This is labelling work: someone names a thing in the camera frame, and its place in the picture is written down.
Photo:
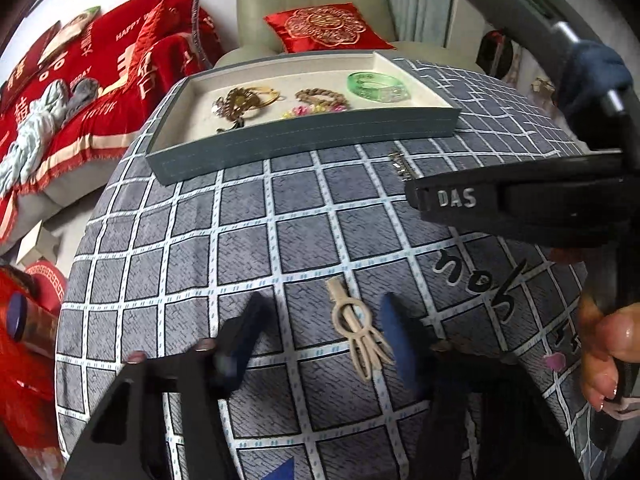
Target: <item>jewelry tray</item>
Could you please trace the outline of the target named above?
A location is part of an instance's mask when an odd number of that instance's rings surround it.
[[[361,50],[288,54],[189,76],[176,83],[150,124],[146,160],[158,181],[168,186],[215,170],[309,150],[452,136],[460,107],[427,78],[405,70],[406,61],[394,60],[394,54]],[[353,72],[391,75],[404,83],[410,98],[379,103],[358,97],[347,90],[347,77]],[[233,123],[217,117],[212,106],[238,87],[270,87],[281,98],[248,111],[245,126],[229,130]],[[303,104],[296,92],[307,88],[340,92],[350,110],[282,119],[285,112]],[[219,128],[226,131],[218,133]]]

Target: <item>floor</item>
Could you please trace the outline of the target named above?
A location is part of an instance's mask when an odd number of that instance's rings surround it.
[[[69,277],[69,271],[76,256],[76,250],[84,235],[84,228],[91,218],[94,207],[102,194],[103,188],[82,197],[69,207],[64,208],[55,216],[44,222],[44,228],[60,238],[58,247],[58,260],[56,267]],[[18,255],[19,243],[16,244],[4,257],[15,265]]]

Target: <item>red blanket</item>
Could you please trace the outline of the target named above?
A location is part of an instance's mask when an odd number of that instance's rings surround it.
[[[177,17],[171,30],[164,30],[164,37],[145,49],[125,86],[94,101],[54,136],[27,184],[16,186],[0,200],[0,244],[15,224],[19,194],[42,191],[52,179],[89,160],[122,156],[169,88],[201,69],[190,43],[192,0],[130,0],[91,23],[0,116],[0,158],[17,137],[17,123],[28,113],[29,103],[41,97],[52,81],[63,79],[71,87],[80,78],[92,77],[106,88],[126,73],[145,19],[160,2]],[[203,47],[215,63],[222,48],[211,18],[202,9],[200,28]]]

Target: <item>light blue towel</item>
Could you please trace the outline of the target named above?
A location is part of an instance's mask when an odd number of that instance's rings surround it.
[[[29,114],[18,124],[18,137],[0,162],[0,198],[20,181],[25,184],[38,169],[53,135],[65,120],[68,90],[62,79],[53,81],[41,98],[29,104]]]

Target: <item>wooden bead bracelet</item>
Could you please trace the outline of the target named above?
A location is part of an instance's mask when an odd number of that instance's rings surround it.
[[[329,107],[337,105],[346,106],[348,104],[347,98],[344,95],[323,88],[301,90],[296,94],[296,99],[310,105],[327,105]]]

